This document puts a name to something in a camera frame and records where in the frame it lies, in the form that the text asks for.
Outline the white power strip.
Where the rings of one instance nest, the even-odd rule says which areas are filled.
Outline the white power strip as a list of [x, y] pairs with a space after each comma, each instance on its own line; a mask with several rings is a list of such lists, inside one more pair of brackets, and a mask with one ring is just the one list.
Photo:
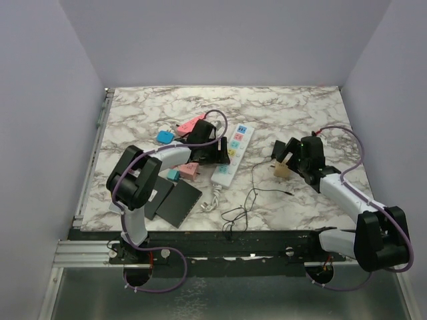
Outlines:
[[255, 129], [249, 125], [239, 123], [228, 141], [229, 164], [222, 164], [216, 167], [211, 176], [211, 182], [223, 188], [229, 188], [239, 169], [246, 149], [252, 139]]

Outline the orange tan plug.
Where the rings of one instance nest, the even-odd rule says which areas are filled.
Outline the orange tan plug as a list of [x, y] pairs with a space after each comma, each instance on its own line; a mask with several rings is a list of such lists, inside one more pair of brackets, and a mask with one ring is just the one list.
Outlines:
[[290, 176], [290, 170], [285, 163], [275, 162], [274, 176], [281, 179], [287, 179]]

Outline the pink cube socket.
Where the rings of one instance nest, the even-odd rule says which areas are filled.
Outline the pink cube socket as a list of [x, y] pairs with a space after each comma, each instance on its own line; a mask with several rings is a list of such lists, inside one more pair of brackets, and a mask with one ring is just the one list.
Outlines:
[[179, 166], [179, 174], [182, 179], [187, 179], [189, 181], [195, 181], [198, 175], [199, 164], [198, 163], [188, 163], [185, 165]]

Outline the pink triangular power strip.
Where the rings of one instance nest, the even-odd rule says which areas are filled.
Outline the pink triangular power strip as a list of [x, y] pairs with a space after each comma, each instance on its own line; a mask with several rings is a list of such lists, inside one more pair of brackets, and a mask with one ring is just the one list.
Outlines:
[[202, 113], [197, 117], [194, 117], [193, 119], [185, 122], [184, 124], [178, 125], [176, 128], [177, 135], [179, 137], [183, 137], [184, 135], [187, 135], [188, 133], [190, 133], [195, 127], [195, 124], [197, 123], [197, 121], [200, 119], [205, 119], [205, 113]]

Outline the teal charger plug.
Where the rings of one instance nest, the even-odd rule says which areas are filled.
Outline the teal charger plug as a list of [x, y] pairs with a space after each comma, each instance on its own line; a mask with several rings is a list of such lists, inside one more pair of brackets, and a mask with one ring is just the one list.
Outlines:
[[180, 179], [180, 172], [175, 169], [170, 169], [167, 172], [167, 179], [173, 182], [177, 182]]

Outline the blue plug adapter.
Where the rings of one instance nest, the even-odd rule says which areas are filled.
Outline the blue plug adapter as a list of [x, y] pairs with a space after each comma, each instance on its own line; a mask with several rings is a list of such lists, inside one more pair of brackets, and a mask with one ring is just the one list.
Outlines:
[[175, 135], [170, 131], [160, 131], [156, 137], [157, 142], [164, 145], [170, 144], [174, 138]]

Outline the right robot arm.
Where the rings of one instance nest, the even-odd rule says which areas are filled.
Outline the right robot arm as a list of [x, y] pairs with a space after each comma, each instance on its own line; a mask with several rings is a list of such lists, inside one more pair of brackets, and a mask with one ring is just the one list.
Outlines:
[[298, 174], [317, 193], [332, 200], [356, 224], [354, 230], [323, 227], [313, 231], [308, 256], [321, 261], [330, 253], [357, 260], [367, 272], [409, 266], [413, 261], [406, 215], [401, 208], [370, 200], [327, 165], [322, 140], [315, 136], [276, 141], [272, 158]]

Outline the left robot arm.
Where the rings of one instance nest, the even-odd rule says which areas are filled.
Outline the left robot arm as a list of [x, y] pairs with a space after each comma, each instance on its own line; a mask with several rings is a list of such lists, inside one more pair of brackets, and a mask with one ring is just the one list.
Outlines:
[[133, 263], [147, 256], [143, 243], [148, 236], [145, 226], [145, 205], [152, 194], [160, 172], [185, 165], [228, 164], [230, 158], [224, 133], [215, 136], [216, 127], [198, 120], [193, 130], [183, 139], [177, 139], [157, 149], [143, 151], [135, 145], [126, 147], [107, 179], [106, 187], [112, 203], [119, 209], [121, 237], [127, 242], [124, 255]]

